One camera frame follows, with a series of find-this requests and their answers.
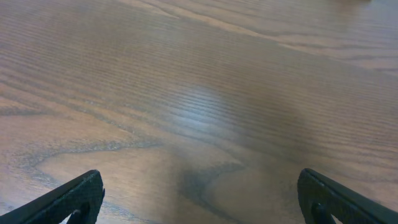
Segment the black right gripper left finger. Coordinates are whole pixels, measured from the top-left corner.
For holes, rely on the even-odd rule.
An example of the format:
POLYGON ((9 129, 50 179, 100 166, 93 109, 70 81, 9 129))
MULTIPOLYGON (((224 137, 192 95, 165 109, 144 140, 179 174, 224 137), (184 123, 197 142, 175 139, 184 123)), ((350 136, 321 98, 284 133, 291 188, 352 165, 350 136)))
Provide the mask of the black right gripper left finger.
POLYGON ((89 170, 41 197, 1 215, 1 224, 95 224, 104 199, 98 170, 89 170))

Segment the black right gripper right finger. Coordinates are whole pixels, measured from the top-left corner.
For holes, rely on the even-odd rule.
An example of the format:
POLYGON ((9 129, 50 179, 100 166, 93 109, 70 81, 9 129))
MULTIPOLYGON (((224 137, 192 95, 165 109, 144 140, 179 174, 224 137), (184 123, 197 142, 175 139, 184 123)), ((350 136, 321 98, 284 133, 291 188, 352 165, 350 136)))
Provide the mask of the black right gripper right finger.
POLYGON ((298 202, 306 224, 397 224, 397 212, 334 180, 305 168, 297 181, 298 202))

